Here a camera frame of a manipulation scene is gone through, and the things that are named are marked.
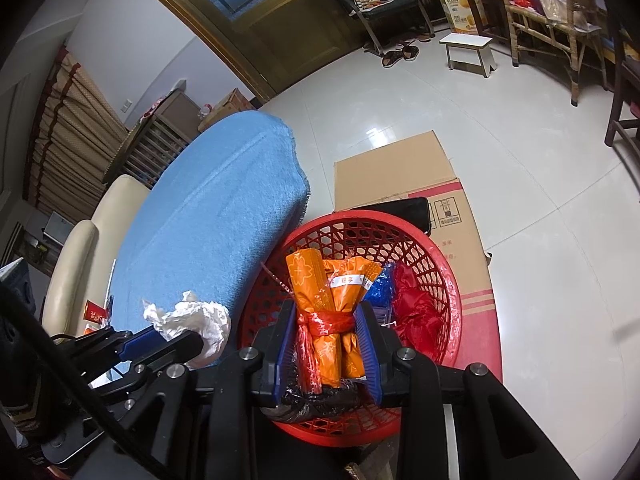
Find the door frame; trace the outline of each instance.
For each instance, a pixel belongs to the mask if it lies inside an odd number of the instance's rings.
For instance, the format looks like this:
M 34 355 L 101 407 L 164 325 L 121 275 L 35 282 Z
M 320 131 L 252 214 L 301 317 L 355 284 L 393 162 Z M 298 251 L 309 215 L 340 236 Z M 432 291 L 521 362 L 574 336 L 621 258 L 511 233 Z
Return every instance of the door frame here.
M 187 0 L 158 0 L 198 36 L 238 76 L 264 104 L 276 97 L 276 91 L 249 60 L 217 28 L 207 28 L 209 20 L 193 9 Z

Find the small white stool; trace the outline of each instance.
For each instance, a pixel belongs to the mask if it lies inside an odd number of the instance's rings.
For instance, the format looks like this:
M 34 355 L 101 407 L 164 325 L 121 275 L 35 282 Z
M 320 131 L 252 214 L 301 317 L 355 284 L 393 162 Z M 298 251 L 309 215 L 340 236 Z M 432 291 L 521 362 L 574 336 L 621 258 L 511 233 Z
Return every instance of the small white stool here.
M 458 34 L 452 32 L 442 38 L 440 43 L 447 47 L 447 61 L 449 70 L 453 70 L 453 63 L 463 63 L 479 66 L 484 72 L 484 77 L 489 77 L 491 69 L 498 68 L 495 63 L 494 53 L 489 44 L 494 38 L 475 36 L 473 34 Z

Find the blue plastic bag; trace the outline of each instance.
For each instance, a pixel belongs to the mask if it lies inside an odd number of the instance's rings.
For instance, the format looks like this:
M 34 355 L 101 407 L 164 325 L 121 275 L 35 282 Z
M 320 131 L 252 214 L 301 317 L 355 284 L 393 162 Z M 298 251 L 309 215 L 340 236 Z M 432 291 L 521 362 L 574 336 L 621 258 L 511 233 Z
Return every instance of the blue plastic bag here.
M 369 301 L 372 306 L 391 308 L 391 300 L 394 297 L 394 280 L 392 274 L 395 266 L 395 263 L 385 264 L 382 272 L 380 272 L 364 295 L 364 298 L 362 298 L 363 301 Z

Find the red plastic basket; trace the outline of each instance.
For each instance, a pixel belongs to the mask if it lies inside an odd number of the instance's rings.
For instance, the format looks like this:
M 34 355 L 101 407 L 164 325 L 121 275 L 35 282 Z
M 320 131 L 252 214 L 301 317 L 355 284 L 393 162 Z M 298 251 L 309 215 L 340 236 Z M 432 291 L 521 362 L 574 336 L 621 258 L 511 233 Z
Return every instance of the red plastic basket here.
M 436 342 L 435 361 L 445 366 L 454 365 L 462 331 L 458 286 L 443 254 L 418 228 L 375 211 L 332 213 L 293 231 L 271 253 L 266 267 L 289 283 L 285 256 L 303 248 L 319 249 L 329 259 L 342 259 L 351 251 L 382 264 L 401 260 L 411 266 L 420 287 L 431 293 L 444 320 Z M 250 346 L 258 330 L 274 322 L 286 298 L 286 293 L 262 270 L 242 311 L 239 348 Z M 363 446 L 397 433 L 400 409 L 366 404 L 336 418 L 276 424 L 287 433 L 318 446 Z

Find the slipper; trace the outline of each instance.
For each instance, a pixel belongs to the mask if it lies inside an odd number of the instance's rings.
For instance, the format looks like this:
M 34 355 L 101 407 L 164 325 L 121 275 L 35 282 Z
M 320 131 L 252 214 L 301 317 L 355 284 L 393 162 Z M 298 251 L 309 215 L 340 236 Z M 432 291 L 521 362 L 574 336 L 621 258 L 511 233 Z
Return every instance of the slipper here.
M 404 55 L 402 54 L 402 50 L 390 50 L 382 57 L 382 66 L 385 68 L 391 68 L 403 57 Z
M 396 41 L 396 46 L 399 46 L 400 49 L 402 49 L 407 45 L 411 45 L 414 41 L 415 41 L 415 38 L 409 38 L 408 40 L 398 40 Z
M 420 49 L 414 45 L 407 45 L 402 48 L 402 57 L 404 57 L 405 61 L 413 61 L 418 54 L 420 53 Z

